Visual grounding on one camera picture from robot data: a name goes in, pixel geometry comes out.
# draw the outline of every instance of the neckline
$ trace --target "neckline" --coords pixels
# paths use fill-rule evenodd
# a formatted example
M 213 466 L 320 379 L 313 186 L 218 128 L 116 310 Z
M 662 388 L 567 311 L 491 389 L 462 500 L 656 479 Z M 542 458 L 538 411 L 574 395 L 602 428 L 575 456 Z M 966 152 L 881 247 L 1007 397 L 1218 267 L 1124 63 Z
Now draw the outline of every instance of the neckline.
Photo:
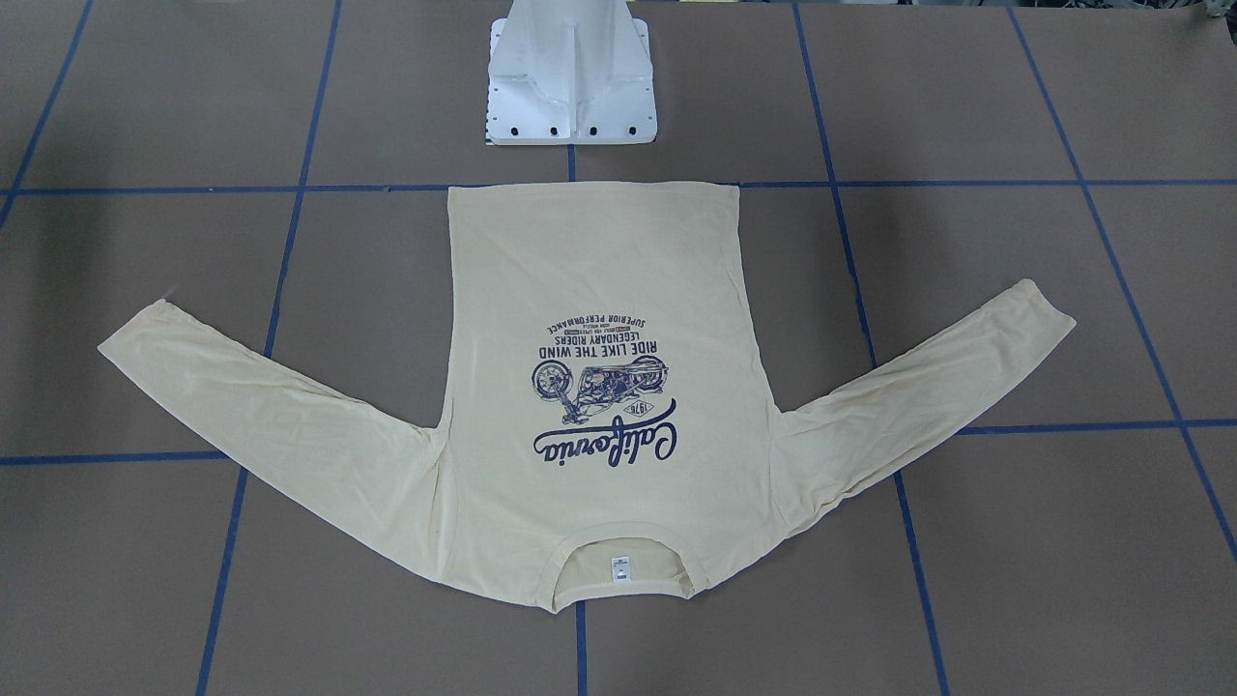
M 586 585 L 573 588 L 560 598 L 555 597 L 554 591 L 558 587 L 558 580 L 563 574 L 563 567 L 567 565 L 568 559 L 571 558 L 571 554 L 581 546 L 586 546 L 589 544 L 626 538 L 657 541 L 670 551 L 678 554 L 679 561 L 683 564 L 683 570 L 687 572 L 688 580 L 691 584 L 691 590 L 684 595 L 677 582 L 644 581 L 631 584 Z M 620 595 L 669 595 L 685 600 L 696 595 L 701 590 L 708 588 L 709 577 L 704 572 L 704 566 L 700 565 L 695 551 L 691 550 L 690 545 L 688 545 L 683 538 L 664 527 L 651 523 L 617 522 L 599 524 L 575 532 L 563 539 L 553 549 L 553 551 L 550 551 L 549 558 L 546 560 L 546 567 L 542 571 L 541 582 L 537 586 L 537 606 L 557 614 L 563 611 L 564 607 L 581 600 L 600 600 L 602 597 L 616 597 Z

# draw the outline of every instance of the shirt sleeve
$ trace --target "shirt sleeve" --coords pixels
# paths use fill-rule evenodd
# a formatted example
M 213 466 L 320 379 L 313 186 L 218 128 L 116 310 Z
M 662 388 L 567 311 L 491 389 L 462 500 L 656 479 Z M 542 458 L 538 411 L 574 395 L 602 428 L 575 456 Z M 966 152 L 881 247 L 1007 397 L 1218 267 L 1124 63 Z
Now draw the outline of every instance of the shirt sleeve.
M 1023 279 L 909 354 L 782 414 L 769 467 L 788 535 L 961 430 L 1074 324 Z
M 350 399 L 160 299 L 99 351 L 177 420 L 375 551 L 435 580 L 434 430 Z

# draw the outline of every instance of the metal mount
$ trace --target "metal mount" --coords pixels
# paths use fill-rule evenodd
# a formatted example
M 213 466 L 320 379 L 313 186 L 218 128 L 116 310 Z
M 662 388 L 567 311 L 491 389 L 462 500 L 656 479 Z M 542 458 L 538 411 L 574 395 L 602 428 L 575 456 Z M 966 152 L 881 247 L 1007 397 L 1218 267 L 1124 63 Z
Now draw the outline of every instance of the metal mount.
M 648 25 L 623 0 L 515 0 L 490 31 L 485 132 L 492 145 L 652 142 Z

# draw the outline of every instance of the blue tape line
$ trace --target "blue tape line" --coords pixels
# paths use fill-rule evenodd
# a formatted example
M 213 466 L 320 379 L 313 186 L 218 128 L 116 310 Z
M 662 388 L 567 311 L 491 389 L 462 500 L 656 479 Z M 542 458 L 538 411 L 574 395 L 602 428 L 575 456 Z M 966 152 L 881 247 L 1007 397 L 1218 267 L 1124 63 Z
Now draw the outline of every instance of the blue tape line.
M 574 145 L 568 146 L 574 152 Z M 568 155 L 568 177 L 573 173 L 574 156 Z M 1035 187 L 1077 185 L 1077 179 L 1025 178 L 1025 179 L 888 179 L 888 180 L 719 180 L 721 185 L 740 188 L 949 188 L 949 187 Z M 1087 185 L 1237 185 L 1237 178 L 1107 178 L 1086 179 Z M 391 193 L 396 190 L 447 190 L 448 188 L 481 188 L 495 183 L 307 183 L 304 185 L 132 185 L 115 188 L 21 188 L 0 189 L 0 195 L 165 195 L 200 193 Z
M 931 643 L 931 660 L 936 666 L 936 685 L 941 696 L 949 696 L 949 677 L 945 675 L 945 658 L 936 638 L 936 619 L 931 611 L 931 597 L 928 595 L 928 579 L 924 576 L 923 560 L 919 558 L 919 539 L 915 537 L 914 519 L 910 517 L 910 502 L 907 499 L 907 487 L 902 472 L 894 472 L 893 483 L 898 488 L 898 507 L 902 508 L 902 524 L 907 532 L 907 546 L 910 548 L 910 565 L 915 569 L 915 585 L 919 587 L 919 603 L 923 606 L 924 623 Z
M 829 188 L 831 185 L 828 180 L 726 180 L 717 183 L 740 188 Z
M 1228 525 L 1225 509 L 1220 506 L 1220 498 L 1216 497 L 1216 490 L 1211 486 L 1211 477 L 1207 476 L 1207 469 L 1202 466 L 1202 457 L 1199 456 L 1199 449 L 1194 446 L 1194 436 L 1184 427 L 1181 428 L 1181 439 L 1185 440 L 1185 450 L 1190 454 L 1190 461 L 1194 462 L 1194 473 L 1199 476 L 1202 491 L 1207 494 L 1207 502 L 1211 503 L 1211 512 L 1215 513 L 1216 522 L 1220 524 L 1220 533 L 1223 534 L 1225 543 L 1228 544 L 1228 554 L 1232 555 L 1233 561 L 1237 561 L 1237 539 L 1233 539 L 1233 530 Z
M 1237 178 L 1089 178 L 1087 185 L 1237 185 Z
M 811 94 L 811 106 L 816 115 L 816 131 L 820 136 L 820 148 L 825 157 L 825 171 L 829 176 L 829 190 L 834 199 L 834 211 L 837 214 L 837 231 L 842 239 L 842 251 L 846 253 L 846 269 L 851 274 L 855 284 L 855 308 L 858 312 L 860 328 L 863 330 L 863 339 L 867 341 L 868 361 L 875 370 L 877 367 L 876 346 L 872 341 L 872 331 L 867 323 L 867 310 L 863 308 L 863 291 L 860 287 L 858 271 L 855 267 L 855 255 L 851 251 L 850 234 L 846 229 L 846 215 L 842 210 L 841 192 L 837 178 L 834 173 L 834 159 L 829 151 L 829 135 L 825 130 L 825 117 L 820 108 L 820 96 L 816 93 L 816 78 L 811 70 L 811 57 L 808 54 L 808 40 L 803 32 L 803 17 L 799 14 L 799 4 L 790 5 L 794 12 L 794 28 L 799 35 L 799 52 L 803 54 L 803 69 L 808 78 L 808 89 Z M 931 608 L 931 597 L 928 593 L 928 579 L 924 575 L 923 562 L 919 559 L 919 543 L 915 538 L 914 518 L 910 516 L 910 506 L 907 502 L 905 487 L 902 483 L 902 472 L 893 475 L 893 481 L 898 488 L 898 504 L 902 508 L 902 525 L 907 534 L 907 546 L 910 549 L 910 566 L 914 570 L 915 585 L 919 588 L 919 606 L 924 614 L 924 626 L 928 629 L 928 642 L 931 645 L 933 664 L 936 668 L 936 685 L 941 696 L 949 696 L 949 679 L 945 674 L 945 659 L 940 649 L 940 639 L 936 635 L 936 619 Z
M 231 517 L 228 520 L 228 537 L 224 539 L 224 556 L 219 562 L 219 581 L 215 584 L 215 601 L 210 607 L 210 624 L 207 627 L 207 644 L 202 650 L 202 666 L 198 669 L 197 696 L 205 696 L 207 682 L 210 680 L 210 664 L 215 658 L 215 639 L 219 637 L 219 619 L 224 612 L 224 595 L 228 593 L 228 575 L 231 572 L 233 551 L 236 549 L 236 530 L 240 528 L 240 512 L 245 504 L 245 485 L 249 472 L 244 469 L 236 475 L 236 492 L 233 493 Z
M 840 180 L 842 188 L 946 188 L 976 185 L 1077 185 L 1069 178 L 946 178 L 946 179 L 881 179 Z
M 309 134 L 306 137 L 306 153 L 301 163 L 301 179 L 297 197 L 292 204 L 292 219 L 288 221 L 288 236 L 283 244 L 283 260 L 280 263 L 280 278 L 275 286 L 275 299 L 271 302 L 271 323 L 266 333 L 266 347 L 262 355 L 267 359 L 275 351 L 275 334 L 280 323 L 280 302 L 283 297 L 283 281 L 288 276 L 288 262 L 292 257 L 292 246 L 297 237 L 297 225 L 301 221 L 301 204 L 304 200 L 306 182 L 309 178 L 309 164 L 313 159 L 313 143 L 318 131 L 318 120 L 322 115 L 322 103 L 327 95 L 327 79 L 330 74 L 330 59 L 335 52 L 335 32 L 339 30 L 339 14 L 343 9 L 343 0 L 335 0 L 330 16 L 330 31 L 327 35 L 327 52 L 322 59 L 322 75 L 318 78 L 318 94 L 314 96 L 313 117 L 309 120 Z M 240 513 L 245 504 L 245 483 L 249 481 L 249 472 L 241 469 L 236 477 L 236 496 L 233 499 L 231 522 L 228 525 L 228 540 L 224 545 L 224 558 L 219 566 L 219 585 L 215 587 L 215 601 L 210 609 L 210 627 L 207 629 L 207 644 L 202 650 L 202 669 L 198 671 L 197 696 L 205 696 L 207 684 L 210 680 L 210 665 L 214 660 L 215 638 L 219 635 L 219 618 L 223 616 L 224 597 L 228 593 L 228 574 L 231 569 L 233 549 L 236 545 L 236 528 L 240 527 Z
M 178 193 L 296 193 L 296 185 L 132 185 L 119 188 L 22 188 L 20 195 L 168 195 Z
M 1178 405 L 1176 397 L 1173 394 L 1173 388 L 1169 386 L 1168 375 L 1164 372 L 1164 366 L 1160 365 L 1159 355 L 1155 352 L 1155 345 L 1152 342 L 1150 333 L 1147 330 L 1147 324 L 1143 321 L 1143 314 L 1138 310 L 1138 303 L 1134 302 L 1134 293 L 1129 289 L 1129 283 L 1126 281 L 1126 273 L 1121 269 L 1121 262 L 1117 260 L 1117 252 L 1112 246 L 1112 240 L 1108 239 L 1108 231 L 1103 226 L 1103 219 L 1100 216 L 1100 209 L 1095 204 L 1095 198 L 1091 197 L 1091 188 L 1087 185 L 1087 180 L 1082 177 L 1082 168 L 1079 167 L 1077 157 L 1074 155 L 1074 147 L 1070 146 L 1070 138 L 1065 135 L 1065 126 L 1061 125 L 1061 119 L 1056 112 L 1056 106 L 1053 104 L 1053 98 L 1048 94 L 1048 85 L 1044 83 L 1043 75 L 1039 73 L 1039 66 L 1035 63 L 1035 56 L 1030 51 L 1030 45 L 1027 42 L 1027 36 L 1022 31 L 1022 25 L 1018 22 L 1018 16 L 1014 14 L 1012 7 L 1006 7 L 1006 12 L 1009 15 L 1009 21 L 1013 22 L 1014 32 L 1018 35 L 1018 42 L 1022 43 L 1023 53 L 1027 54 L 1027 63 L 1030 66 L 1032 74 L 1035 75 L 1035 83 L 1039 84 L 1039 91 L 1044 98 L 1044 103 L 1048 105 L 1048 112 L 1053 116 L 1053 124 L 1056 126 L 1056 134 L 1061 137 L 1061 145 L 1065 146 L 1065 153 L 1070 158 L 1070 166 L 1074 167 L 1074 174 L 1077 177 L 1077 184 L 1082 188 L 1082 195 L 1086 198 L 1087 208 L 1091 210 L 1091 219 L 1095 220 L 1096 230 L 1100 232 L 1100 240 L 1103 242 L 1103 250 L 1108 253 L 1108 262 L 1112 265 L 1112 271 L 1117 276 L 1117 282 L 1121 284 L 1121 292 L 1126 297 L 1126 303 L 1129 305 L 1129 313 L 1134 318 L 1134 324 L 1138 326 L 1138 334 L 1143 339 L 1143 345 L 1147 347 L 1147 356 L 1152 361 L 1152 367 L 1155 368 L 1155 377 L 1159 380 L 1160 388 L 1164 391 L 1164 398 L 1168 399 L 1169 409 L 1173 412 L 1173 419 L 1181 424 L 1181 409 Z M 1202 466 L 1202 460 L 1199 457 L 1199 452 L 1194 446 L 1194 439 L 1190 436 L 1190 431 L 1185 425 L 1180 425 L 1179 430 L 1181 433 L 1181 439 L 1185 441 L 1186 451 L 1190 454 L 1190 460 L 1194 462 L 1195 472 L 1199 475 L 1199 482 L 1202 485 L 1202 490 L 1207 496 L 1207 502 L 1211 503 L 1211 512 L 1216 517 L 1216 523 L 1220 525 L 1220 530 L 1225 537 L 1225 541 L 1228 544 L 1228 553 L 1232 555 L 1233 561 L 1237 561 L 1237 541 L 1233 539 L 1232 528 L 1228 527 L 1228 519 L 1225 516 L 1223 508 L 1220 506 L 1220 499 L 1216 497 L 1216 492 L 1211 486 L 1211 478 L 1207 476 L 1206 467 Z
M 90 16 L 90 9 L 94 6 L 94 0 L 87 0 L 85 5 L 82 7 L 82 17 L 78 20 L 78 26 L 73 31 L 73 40 L 69 41 L 69 49 L 64 53 L 64 62 L 61 63 L 61 72 L 56 75 L 56 82 L 52 84 L 52 93 L 47 95 L 47 101 L 43 104 L 43 111 L 38 115 L 38 121 L 35 124 L 35 132 L 30 136 L 30 142 L 26 143 L 26 152 L 21 156 L 21 163 L 17 166 L 17 173 L 12 178 L 12 185 L 9 187 L 7 194 L 4 197 L 4 206 L 0 208 L 0 229 L 4 227 L 5 220 L 9 219 L 9 211 L 12 210 L 12 203 L 16 200 L 16 192 L 21 189 L 21 179 L 26 178 L 26 171 L 30 168 L 30 161 L 35 157 L 35 148 L 38 147 L 38 138 L 43 135 L 43 127 L 47 125 L 47 119 L 52 115 L 52 106 L 56 105 L 56 98 L 61 94 L 61 88 L 64 87 L 64 77 L 69 74 L 69 66 L 73 64 L 73 56 L 77 54 L 77 47 L 82 43 L 82 33 L 85 31 L 85 20 Z
M 38 467 L 47 465 L 111 465 L 137 462 L 197 462 L 226 460 L 228 455 L 208 452 L 130 452 L 119 455 L 49 455 L 0 457 L 0 467 Z
M 1237 428 L 1237 419 L 1196 419 L 1183 423 L 1186 428 Z
M 837 215 L 837 231 L 842 237 L 842 252 L 846 255 L 846 271 L 851 274 L 851 283 L 855 286 L 855 308 L 858 312 L 858 325 L 867 340 L 867 357 L 875 370 L 876 347 L 872 344 L 872 331 L 867 323 L 867 309 L 863 308 L 863 292 L 860 289 L 858 269 L 855 267 L 855 255 L 851 251 L 850 232 L 846 229 L 846 215 L 842 211 L 841 192 L 837 189 L 837 178 L 834 176 L 834 157 L 829 151 L 829 135 L 825 131 L 825 116 L 820 109 L 820 95 L 816 93 L 816 77 L 811 69 L 811 57 L 808 54 L 808 40 L 803 33 L 803 17 L 799 14 L 799 4 L 793 2 L 790 9 L 794 12 L 794 28 L 799 35 L 799 53 L 803 56 L 803 70 L 808 78 L 808 91 L 811 95 L 811 109 L 816 115 L 816 135 L 820 138 L 820 151 L 825 158 L 825 173 L 829 176 L 829 192 L 834 199 L 834 213 Z
M 589 696 L 589 643 L 584 600 L 575 603 L 575 692 Z
M 330 59 L 335 53 L 335 32 L 339 30 L 339 12 L 343 0 L 335 0 L 330 16 L 330 32 L 327 35 L 327 53 L 322 59 L 322 74 L 318 78 L 318 94 L 314 96 L 313 117 L 309 119 L 309 135 L 306 137 L 306 153 L 301 162 L 301 179 L 297 197 L 292 202 L 292 218 L 288 220 L 288 236 L 283 242 L 283 258 L 280 261 L 280 277 L 275 283 L 275 300 L 271 303 L 271 321 L 266 329 L 266 346 L 262 355 L 270 359 L 275 352 L 275 333 L 280 328 L 280 307 L 283 302 L 283 282 L 288 277 L 292 261 L 292 246 L 297 241 L 297 226 L 301 224 L 301 205 L 304 202 L 306 183 L 309 180 L 309 164 L 313 161 L 313 145 L 318 136 L 318 120 L 322 116 L 322 103 L 327 96 L 327 80 L 330 77 Z
M 972 425 L 957 435 L 1028 435 L 1037 433 L 1106 433 L 1117 430 L 1173 430 L 1176 422 L 1076 423 L 1043 425 Z

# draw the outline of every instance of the clothing label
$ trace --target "clothing label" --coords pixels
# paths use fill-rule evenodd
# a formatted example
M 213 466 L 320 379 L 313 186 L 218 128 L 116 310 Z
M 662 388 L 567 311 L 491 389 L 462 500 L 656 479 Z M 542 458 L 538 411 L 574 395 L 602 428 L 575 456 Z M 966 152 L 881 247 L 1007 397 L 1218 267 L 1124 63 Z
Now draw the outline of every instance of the clothing label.
M 631 559 L 610 559 L 610 577 L 615 582 L 631 582 Z

